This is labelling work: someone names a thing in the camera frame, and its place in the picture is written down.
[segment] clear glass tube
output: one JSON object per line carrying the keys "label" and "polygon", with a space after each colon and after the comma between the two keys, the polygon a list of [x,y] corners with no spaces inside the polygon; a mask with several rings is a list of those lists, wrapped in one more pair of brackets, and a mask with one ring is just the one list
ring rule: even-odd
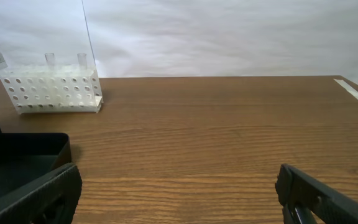
{"label": "clear glass tube", "polygon": [[46,53],[45,59],[47,60],[49,69],[54,70],[55,69],[55,54],[54,53]]}
{"label": "clear glass tube", "polygon": [[86,70],[88,68],[88,65],[86,63],[86,54],[79,53],[77,54],[78,57],[78,64],[80,65],[81,70]]}

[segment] wooden table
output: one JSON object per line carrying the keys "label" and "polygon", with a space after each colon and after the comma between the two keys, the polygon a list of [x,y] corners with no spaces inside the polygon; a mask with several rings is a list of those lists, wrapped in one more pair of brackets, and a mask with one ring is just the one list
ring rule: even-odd
{"label": "wooden table", "polygon": [[74,223],[282,223],[288,163],[358,201],[358,101],[333,78],[102,79],[98,114],[17,115],[4,132],[70,136]]}

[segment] black object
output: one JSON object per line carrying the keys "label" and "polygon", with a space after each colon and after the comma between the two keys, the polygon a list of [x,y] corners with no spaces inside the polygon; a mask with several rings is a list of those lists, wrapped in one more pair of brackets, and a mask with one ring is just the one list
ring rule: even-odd
{"label": "black object", "polygon": [[0,130],[0,223],[71,223],[81,186],[66,134]]}
{"label": "black object", "polygon": [[358,224],[358,203],[289,165],[275,184],[285,224],[315,224],[311,211],[326,224]]}

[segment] tabletop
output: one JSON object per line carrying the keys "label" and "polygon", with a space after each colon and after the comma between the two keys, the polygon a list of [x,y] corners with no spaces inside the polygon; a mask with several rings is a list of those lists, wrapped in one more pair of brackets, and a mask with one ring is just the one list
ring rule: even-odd
{"label": "tabletop", "polygon": [[283,163],[358,201],[358,101],[334,78],[102,78],[97,114],[22,115],[0,82],[0,126],[70,136],[74,223],[283,223]]}

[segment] test tube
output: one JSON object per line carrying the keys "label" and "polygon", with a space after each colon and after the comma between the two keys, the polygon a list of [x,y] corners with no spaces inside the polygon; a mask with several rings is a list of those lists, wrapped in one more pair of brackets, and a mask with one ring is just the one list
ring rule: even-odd
{"label": "test tube", "polygon": [[45,59],[47,60],[47,64],[50,70],[55,69],[55,54],[54,53],[46,53]]}
{"label": "test tube", "polygon": [[79,53],[77,54],[78,57],[78,64],[80,65],[80,70],[86,70],[88,68],[86,64],[86,54]]}

